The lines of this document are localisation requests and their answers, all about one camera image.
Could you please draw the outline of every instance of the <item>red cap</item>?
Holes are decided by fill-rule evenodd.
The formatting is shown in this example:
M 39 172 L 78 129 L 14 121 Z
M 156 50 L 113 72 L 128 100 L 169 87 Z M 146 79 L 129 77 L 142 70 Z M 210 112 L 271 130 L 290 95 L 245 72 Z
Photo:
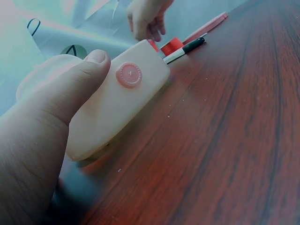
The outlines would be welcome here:
M 165 54 L 165 56 L 168 56 L 182 47 L 182 42 L 178 39 L 178 37 L 174 37 L 171 41 L 161 47 L 160 50 Z
M 148 42 L 149 42 L 150 45 L 155 49 L 155 51 L 158 52 L 158 46 L 155 44 L 155 42 L 152 41 L 152 40 L 148 40 Z

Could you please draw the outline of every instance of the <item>marker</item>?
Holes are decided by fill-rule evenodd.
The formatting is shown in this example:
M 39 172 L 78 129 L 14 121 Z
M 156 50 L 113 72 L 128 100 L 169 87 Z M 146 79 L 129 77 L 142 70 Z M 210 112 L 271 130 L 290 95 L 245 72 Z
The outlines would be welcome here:
M 195 39 L 194 41 L 191 41 L 190 43 L 186 44 L 182 48 L 174 51 L 172 54 L 166 56 L 164 58 L 164 62 L 166 64 L 169 64 L 170 62 L 173 62 L 174 60 L 180 58 L 181 56 L 183 56 L 187 53 L 189 53 L 190 51 L 194 50 L 195 48 L 201 46 L 205 42 L 205 39 L 203 38 L 203 36 L 204 35 L 202 35 L 202 37 L 199 37 L 199 38 Z

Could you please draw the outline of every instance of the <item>table surface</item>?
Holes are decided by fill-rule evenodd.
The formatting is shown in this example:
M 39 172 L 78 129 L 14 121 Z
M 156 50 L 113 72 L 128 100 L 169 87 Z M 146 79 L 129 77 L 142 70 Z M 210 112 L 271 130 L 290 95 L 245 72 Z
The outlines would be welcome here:
M 299 1 L 249 1 L 206 40 L 82 169 L 82 224 L 300 223 Z

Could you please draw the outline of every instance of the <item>fingernail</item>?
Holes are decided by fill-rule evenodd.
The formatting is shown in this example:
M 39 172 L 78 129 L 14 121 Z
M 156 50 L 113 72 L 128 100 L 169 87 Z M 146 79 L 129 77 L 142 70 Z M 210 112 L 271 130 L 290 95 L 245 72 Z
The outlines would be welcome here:
M 102 50 L 94 50 L 92 51 L 86 61 L 87 62 L 94 62 L 94 63 L 101 63 L 106 59 L 106 52 Z

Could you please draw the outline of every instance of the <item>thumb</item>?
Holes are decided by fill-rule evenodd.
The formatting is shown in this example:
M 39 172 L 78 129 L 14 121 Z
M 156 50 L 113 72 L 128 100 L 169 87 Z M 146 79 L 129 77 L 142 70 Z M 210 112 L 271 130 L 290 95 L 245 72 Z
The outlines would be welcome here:
M 102 50 L 92 51 L 84 62 L 69 69 L 57 79 L 38 90 L 31 108 L 55 116 L 69 125 L 79 108 L 92 96 L 106 78 L 111 60 Z

